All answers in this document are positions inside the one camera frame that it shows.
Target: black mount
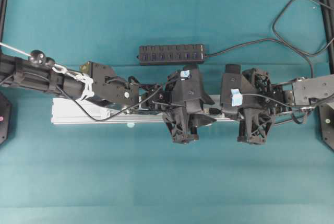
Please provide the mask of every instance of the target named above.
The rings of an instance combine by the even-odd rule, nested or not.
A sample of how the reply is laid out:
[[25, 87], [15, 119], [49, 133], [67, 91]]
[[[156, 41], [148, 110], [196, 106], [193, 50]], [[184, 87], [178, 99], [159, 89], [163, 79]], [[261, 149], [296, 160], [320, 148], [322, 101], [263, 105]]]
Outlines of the black mount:
[[[334, 7], [334, 0], [320, 0], [328, 6]], [[327, 41], [334, 37], [334, 14], [329, 9], [321, 6]], [[328, 62], [331, 74], [334, 74], [334, 44], [328, 47]], [[334, 109], [328, 104], [319, 107], [320, 127], [323, 141], [334, 149]]]

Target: black strap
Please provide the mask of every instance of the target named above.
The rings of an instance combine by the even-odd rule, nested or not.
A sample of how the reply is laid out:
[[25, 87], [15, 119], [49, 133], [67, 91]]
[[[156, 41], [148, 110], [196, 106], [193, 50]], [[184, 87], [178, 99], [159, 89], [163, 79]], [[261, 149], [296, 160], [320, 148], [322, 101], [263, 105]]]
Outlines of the black strap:
[[25, 79], [25, 74], [23, 72], [23, 61], [21, 58], [15, 57], [15, 72], [13, 75], [13, 83], [11, 87], [18, 87], [21, 85], [22, 81]]
[[50, 70], [50, 75], [49, 75], [49, 88], [47, 90], [47, 93], [54, 93], [56, 90], [57, 86], [57, 73], [53, 70]]

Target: black cable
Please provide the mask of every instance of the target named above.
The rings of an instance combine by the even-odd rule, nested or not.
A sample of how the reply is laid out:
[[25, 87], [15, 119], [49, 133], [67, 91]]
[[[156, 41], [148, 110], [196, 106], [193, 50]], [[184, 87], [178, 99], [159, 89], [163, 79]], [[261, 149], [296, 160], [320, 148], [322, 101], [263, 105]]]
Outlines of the black cable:
[[[284, 46], [287, 46], [288, 48], [292, 49], [294, 52], [296, 52], [297, 54], [299, 54], [303, 59], [305, 59], [307, 61], [307, 63], [309, 64], [309, 67], [310, 67], [310, 70], [311, 70], [311, 77], [313, 78], [314, 77], [314, 68], [313, 68], [313, 64], [311, 63], [311, 61], [309, 60], [308, 56], [309, 57], [314, 57], [314, 56], [317, 56], [319, 54], [321, 54], [323, 51], [325, 51], [334, 41], [334, 38], [332, 38], [321, 50], [317, 51], [316, 53], [308, 53], [304, 50], [301, 50], [295, 46], [293, 46], [292, 44], [290, 44], [288, 41], [286, 41], [281, 35], [279, 35], [276, 31], [276, 24], [277, 22], [279, 21], [279, 19], [281, 18], [281, 16], [285, 13], [285, 11], [287, 10], [287, 8], [296, 0], [290, 0], [286, 6], [283, 8], [283, 10], [278, 14], [278, 16], [275, 18], [273, 24], [272, 24], [272, 30], [274, 32], [274, 34], [276, 35], [276, 37], [278, 38], [277, 39], [274, 39], [274, 38], [263, 38], [263, 39], [259, 39], [259, 40], [254, 40], [254, 41], [249, 41], [249, 42], [245, 42], [245, 43], [242, 43], [242, 44], [238, 44], [238, 45], [234, 45], [234, 46], [231, 46], [229, 48], [226, 48], [222, 51], [219, 51], [217, 53], [212, 53], [212, 54], [206, 54], [206, 57], [214, 57], [214, 56], [218, 56], [218, 55], [221, 55], [221, 54], [224, 54], [230, 50], [233, 50], [233, 49], [237, 49], [237, 48], [241, 48], [241, 47], [244, 47], [244, 46], [248, 46], [248, 45], [253, 45], [253, 44], [258, 44], [258, 43], [261, 43], [261, 42], [265, 42], [265, 41], [271, 41], [271, 42], [275, 42], [275, 43], [278, 43], [278, 44], [281, 44], [281, 45], [284, 45]], [[324, 6], [326, 7], [327, 9], [330, 9], [332, 11], [334, 11], [334, 8], [318, 1], [318, 0], [311, 0], [313, 2], [316, 2], [318, 3], [319, 5], [321, 6]]]
[[[44, 79], [45, 81], [48, 81], [50, 82], [50, 80], [48, 78], [45, 78], [44, 76], [41, 76], [41, 75], [38, 75], [38, 74], [34, 74], [34, 73], [31, 73], [31, 72], [24, 72], [25, 74], [29, 74], [29, 75], [33, 75], [35, 77], [39, 77], [41, 79]], [[169, 84], [169, 83], [172, 83], [174, 82], [174, 80], [170, 80], [170, 81], [167, 81], [163, 84], [161, 84], [159, 86], [159, 88], [157, 88], [150, 96], [148, 96], [146, 99], [138, 102], [137, 104], [135, 105], [131, 105], [125, 109], [122, 109], [120, 110], [119, 112], [113, 114], [113, 115], [110, 115], [109, 117], [105, 118], [105, 119], [101, 119], [101, 120], [98, 120], [98, 119], [95, 119], [93, 116], [91, 116], [75, 99], [73, 99], [71, 96], [69, 96], [60, 86], [56, 85], [56, 88], [69, 100], [73, 101], [81, 110], [82, 112], [87, 116], [89, 117], [91, 120], [93, 121], [96, 121], [96, 122], [104, 122], [104, 121], [107, 121], [107, 120], [110, 120], [112, 119], [113, 117], [116, 117], [122, 113], [124, 113], [125, 111], [127, 110], [130, 110], [132, 108], [135, 108], [135, 107], [138, 107], [139, 105], [141, 105], [142, 103], [146, 102], [147, 100], [151, 99], [154, 95], [156, 95], [158, 93], [158, 91], [166, 84]]]
[[206, 58], [209, 58], [209, 57], [215, 57], [215, 56], [218, 56], [218, 55], [221, 55], [221, 54], [224, 54], [230, 50], [233, 50], [233, 49], [238, 49], [238, 48], [242, 48], [244, 46], [248, 46], [248, 45], [254, 45], [254, 44], [258, 44], [258, 43], [261, 43], [261, 42], [266, 42], [266, 41], [271, 41], [271, 42], [274, 42], [274, 43], [277, 43], [277, 44], [280, 44], [280, 45], [284, 45], [284, 46], [287, 46], [288, 48], [292, 49], [294, 52], [296, 52], [297, 54], [299, 54], [303, 59], [306, 60], [306, 62], [308, 63], [309, 65], [309, 68], [310, 68], [310, 71], [311, 71], [311, 77], [313, 78], [314, 77], [314, 67], [313, 67], [313, 63], [309, 60], [308, 57], [306, 57], [304, 54], [302, 54], [301, 52], [299, 52], [298, 50], [294, 49], [293, 47], [290, 47], [288, 46], [287, 44], [285, 44], [284, 42], [281, 42], [277, 39], [273, 39], [273, 38], [263, 38], [263, 39], [259, 39], [259, 40], [253, 40], [253, 41], [248, 41], [248, 42], [245, 42], [245, 43], [241, 43], [241, 44], [238, 44], [238, 45], [234, 45], [234, 46], [231, 46], [229, 48], [226, 48], [224, 50], [221, 50], [217, 53], [211, 53], [211, 54], [206, 54], [205, 57]]
[[256, 96], [256, 97], [262, 97], [262, 98], [265, 98], [265, 99], [269, 99], [271, 101], [274, 101], [284, 107], [287, 107], [287, 108], [309, 108], [309, 107], [312, 107], [312, 108], [315, 108], [323, 103], [326, 103], [327, 101], [331, 100], [331, 99], [334, 99], [334, 93], [332, 93], [330, 96], [324, 98], [324, 99], [320, 99], [318, 100], [317, 102], [315, 103], [311, 103], [309, 105], [288, 105], [288, 104], [284, 104], [274, 98], [271, 98], [269, 96], [265, 96], [265, 95], [259, 95], [257, 93], [242, 93], [242, 95], [246, 95], [246, 96]]
[[[291, 49], [294, 49], [294, 50], [296, 50], [296, 51], [298, 51], [298, 52], [300, 52], [300, 53], [302, 53], [302, 54], [304, 54], [304, 55], [306, 55], [306, 56], [309, 56], [309, 57], [315, 57], [315, 56], [321, 54], [323, 51], [325, 51], [325, 50], [326, 50], [326, 49], [333, 43], [334, 38], [332, 38], [332, 39], [331, 39], [331, 40], [330, 40], [330, 41], [329, 41], [329, 42], [328, 42], [322, 49], [320, 49], [319, 51], [317, 51], [317, 52], [315, 52], [315, 53], [308, 53], [308, 52], [306, 52], [306, 51], [304, 51], [304, 50], [301, 50], [301, 49], [299, 49], [299, 48], [293, 46], [292, 44], [290, 44], [290, 43], [289, 43], [288, 41], [286, 41], [281, 35], [279, 35], [278, 32], [277, 32], [277, 30], [276, 30], [276, 24], [277, 24], [278, 20], [282, 17], [282, 15], [286, 12], [287, 8], [288, 8], [294, 1], [296, 1], [296, 0], [290, 0], [290, 1], [286, 4], [286, 6], [284, 6], [283, 10], [278, 14], [278, 16], [276, 17], [276, 19], [274, 20], [274, 22], [273, 22], [271, 28], [272, 28], [274, 34], [276, 35], [276, 37], [279, 38], [280, 41], [283, 42], [286, 46], [288, 46], [288, 47], [290, 47]], [[329, 9], [329, 10], [334, 11], [334, 8], [332, 8], [332, 7], [330, 7], [330, 6], [328, 6], [328, 5], [324, 4], [324, 3], [322, 3], [322, 2], [319, 1], [319, 0], [311, 0], [311, 1], [313, 1], [313, 2], [315, 2], [315, 3], [317, 3], [317, 4], [319, 4], [320, 6], [324, 6], [324, 7], [326, 7], [326, 8]]]
[[4, 78], [2, 81], [0, 81], [0, 86], [2, 86], [7, 80], [11, 79], [13, 76], [14, 74], [10, 74], [6, 78]]

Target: teal fabric surface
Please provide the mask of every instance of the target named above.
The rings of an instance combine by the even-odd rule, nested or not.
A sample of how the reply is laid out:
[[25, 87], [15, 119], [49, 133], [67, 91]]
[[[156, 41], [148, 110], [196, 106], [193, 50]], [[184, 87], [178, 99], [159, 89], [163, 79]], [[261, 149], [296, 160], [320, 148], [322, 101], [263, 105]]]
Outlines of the teal fabric surface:
[[[164, 81], [180, 66], [138, 66], [139, 45], [200, 42], [214, 52], [271, 36], [287, 1], [8, 0], [4, 42], [73, 68], [91, 60]], [[309, 51], [325, 41], [321, 11], [307, 1], [278, 27]], [[313, 61], [328, 74], [326, 53]], [[263, 43], [201, 65], [208, 93], [219, 93], [226, 63], [268, 70], [273, 82], [309, 75], [298, 55]], [[55, 126], [50, 96], [2, 92], [14, 117], [0, 146], [0, 223], [332, 223], [334, 155], [316, 114], [275, 127], [263, 146], [237, 143], [233, 122], [200, 128], [182, 146], [158, 123]]]

